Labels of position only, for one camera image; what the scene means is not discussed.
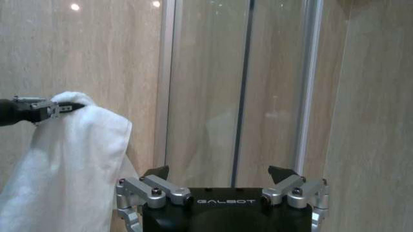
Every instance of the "beige marble wall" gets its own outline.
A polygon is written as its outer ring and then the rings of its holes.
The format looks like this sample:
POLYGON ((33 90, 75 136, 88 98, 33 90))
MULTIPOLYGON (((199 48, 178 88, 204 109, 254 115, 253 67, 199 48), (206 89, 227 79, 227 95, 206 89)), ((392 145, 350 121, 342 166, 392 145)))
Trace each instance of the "beige marble wall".
POLYGON ((241 187, 274 185, 269 165, 294 167, 302 18, 302 1, 255 1, 237 179, 241 187))
POLYGON ((166 160, 180 185, 230 185, 247 3, 176 1, 166 160))
POLYGON ((413 230, 413 2, 351 5, 325 177, 325 230, 413 230))
MULTIPOLYGON (((160 18, 151 0, 0 0, 0 98, 87 93, 134 123, 140 173, 152 166, 160 18)), ((0 189, 33 129, 0 128, 0 189)))

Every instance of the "bolt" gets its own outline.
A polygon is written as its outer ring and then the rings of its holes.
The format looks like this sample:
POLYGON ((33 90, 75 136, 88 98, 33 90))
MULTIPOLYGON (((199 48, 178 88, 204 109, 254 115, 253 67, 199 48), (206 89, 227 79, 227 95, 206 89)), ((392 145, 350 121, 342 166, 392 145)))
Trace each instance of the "bolt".
POLYGON ((152 193, 152 196, 159 196, 162 194, 162 190, 158 187, 155 187, 152 188, 151 193, 152 193))
POLYGON ((302 189, 301 188, 294 188, 293 189, 293 194, 298 195, 298 196, 302 196, 302 189))

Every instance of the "logo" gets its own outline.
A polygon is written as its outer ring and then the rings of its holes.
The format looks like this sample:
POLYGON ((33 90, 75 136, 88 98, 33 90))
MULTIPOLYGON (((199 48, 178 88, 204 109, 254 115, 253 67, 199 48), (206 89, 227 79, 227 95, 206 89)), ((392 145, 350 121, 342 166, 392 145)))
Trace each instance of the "logo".
POLYGON ((255 200, 198 200, 198 204, 253 204, 255 200))

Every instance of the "towel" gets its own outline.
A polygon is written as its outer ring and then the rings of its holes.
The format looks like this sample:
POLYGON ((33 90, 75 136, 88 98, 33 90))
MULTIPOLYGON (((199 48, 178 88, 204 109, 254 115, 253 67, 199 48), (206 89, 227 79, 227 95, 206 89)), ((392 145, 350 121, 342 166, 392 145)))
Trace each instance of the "towel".
POLYGON ((119 175, 136 177, 126 157, 131 122, 83 93, 52 101, 85 107, 36 128, 0 194, 0 231, 108 232, 119 175))

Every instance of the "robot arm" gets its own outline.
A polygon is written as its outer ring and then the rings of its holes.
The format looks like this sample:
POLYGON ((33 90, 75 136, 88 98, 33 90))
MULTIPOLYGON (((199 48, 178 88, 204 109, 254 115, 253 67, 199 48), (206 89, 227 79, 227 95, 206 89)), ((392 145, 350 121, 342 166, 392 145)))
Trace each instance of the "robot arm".
POLYGON ((164 180, 160 171, 122 179, 116 186, 118 214, 130 232, 319 231, 329 209, 325 180, 306 181, 294 171, 270 167, 273 188, 186 188, 164 180))

